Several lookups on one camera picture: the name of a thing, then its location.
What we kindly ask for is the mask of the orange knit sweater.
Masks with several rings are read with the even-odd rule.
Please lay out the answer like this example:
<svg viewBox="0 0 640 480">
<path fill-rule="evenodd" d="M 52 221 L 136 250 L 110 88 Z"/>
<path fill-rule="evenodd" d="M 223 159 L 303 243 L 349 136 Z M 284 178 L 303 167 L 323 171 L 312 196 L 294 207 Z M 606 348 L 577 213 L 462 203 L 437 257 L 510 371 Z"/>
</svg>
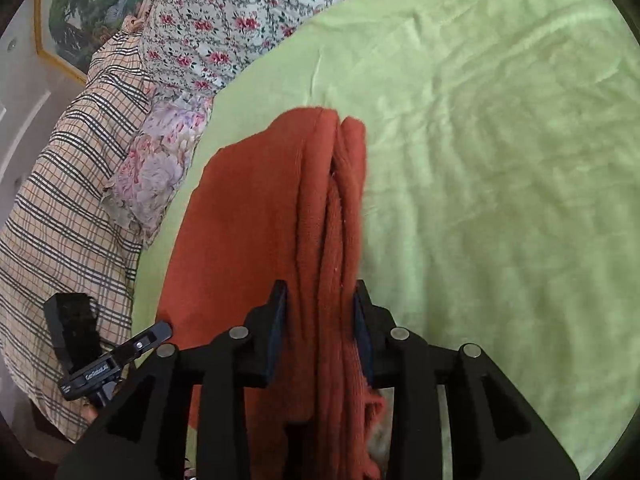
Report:
<svg viewBox="0 0 640 480">
<path fill-rule="evenodd" d="M 288 286 L 282 353 L 265 389 L 245 393 L 252 471 L 275 479 L 285 427 L 306 422 L 313 479 L 376 479 L 368 450 L 385 410 L 363 377 L 352 326 L 366 180 L 366 128 L 296 108 L 222 148 L 193 191 L 157 314 L 175 344 L 207 344 Z"/>
</svg>

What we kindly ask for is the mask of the plaid checked pillow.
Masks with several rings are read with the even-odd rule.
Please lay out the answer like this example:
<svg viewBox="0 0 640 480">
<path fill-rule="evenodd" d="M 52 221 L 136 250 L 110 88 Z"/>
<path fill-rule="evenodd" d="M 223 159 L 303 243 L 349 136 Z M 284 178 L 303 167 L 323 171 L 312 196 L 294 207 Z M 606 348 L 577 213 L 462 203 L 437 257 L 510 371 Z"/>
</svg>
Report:
<svg viewBox="0 0 640 480">
<path fill-rule="evenodd" d="M 81 404 L 63 399 L 44 303 L 84 292 L 98 315 L 102 344 L 131 334 L 142 246 L 101 204 L 107 181 L 151 110 L 141 34 L 127 24 L 96 52 L 84 90 L 53 127 L 1 229 L 1 354 L 43 416 L 68 440 L 87 424 Z"/>
</svg>

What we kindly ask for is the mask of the pastel floral ruffled pillow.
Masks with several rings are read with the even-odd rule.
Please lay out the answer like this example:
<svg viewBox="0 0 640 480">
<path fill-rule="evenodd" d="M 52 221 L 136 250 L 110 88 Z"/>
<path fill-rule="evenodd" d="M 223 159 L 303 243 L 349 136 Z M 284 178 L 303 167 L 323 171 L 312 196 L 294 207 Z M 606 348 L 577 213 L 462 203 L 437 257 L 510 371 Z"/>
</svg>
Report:
<svg viewBox="0 0 640 480">
<path fill-rule="evenodd" d="M 214 99 L 201 94 L 154 100 L 105 185 L 101 205 L 116 226 L 145 248 L 154 242 L 186 178 L 213 107 Z"/>
</svg>

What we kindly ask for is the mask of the gold framed landscape painting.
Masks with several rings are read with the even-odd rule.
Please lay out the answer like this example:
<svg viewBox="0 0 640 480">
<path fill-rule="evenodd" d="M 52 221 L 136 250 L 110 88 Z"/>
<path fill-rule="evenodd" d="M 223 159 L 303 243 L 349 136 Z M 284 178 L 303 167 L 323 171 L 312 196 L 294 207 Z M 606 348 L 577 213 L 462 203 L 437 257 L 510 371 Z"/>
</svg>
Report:
<svg viewBox="0 0 640 480">
<path fill-rule="evenodd" d="M 39 56 L 79 81 L 92 56 L 119 31 L 145 0 L 34 0 L 35 47 Z"/>
</svg>

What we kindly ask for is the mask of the rose floral quilt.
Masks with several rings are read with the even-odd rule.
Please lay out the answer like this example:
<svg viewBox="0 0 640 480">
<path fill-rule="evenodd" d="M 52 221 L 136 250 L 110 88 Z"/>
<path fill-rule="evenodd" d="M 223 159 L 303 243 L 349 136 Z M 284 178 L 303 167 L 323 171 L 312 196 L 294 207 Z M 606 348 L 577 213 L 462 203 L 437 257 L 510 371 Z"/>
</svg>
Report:
<svg viewBox="0 0 640 480">
<path fill-rule="evenodd" d="M 151 0 L 144 67 L 163 98 L 216 96 L 307 20 L 344 0 Z"/>
</svg>

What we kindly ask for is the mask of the light green bed sheet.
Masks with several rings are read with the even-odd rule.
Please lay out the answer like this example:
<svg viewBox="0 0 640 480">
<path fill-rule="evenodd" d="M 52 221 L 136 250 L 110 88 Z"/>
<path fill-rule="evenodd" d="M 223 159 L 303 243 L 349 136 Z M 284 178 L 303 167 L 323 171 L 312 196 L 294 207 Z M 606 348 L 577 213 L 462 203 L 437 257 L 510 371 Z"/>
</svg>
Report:
<svg viewBox="0 0 640 480">
<path fill-rule="evenodd" d="M 367 128 L 360 274 L 432 344 L 481 346 L 583 477 L 639 404 L 639 46 L 612 0 L 347 0 L 216 96 L 141 257 L 155 318 L 220 148 L 298 106 Z"/>
</svg>

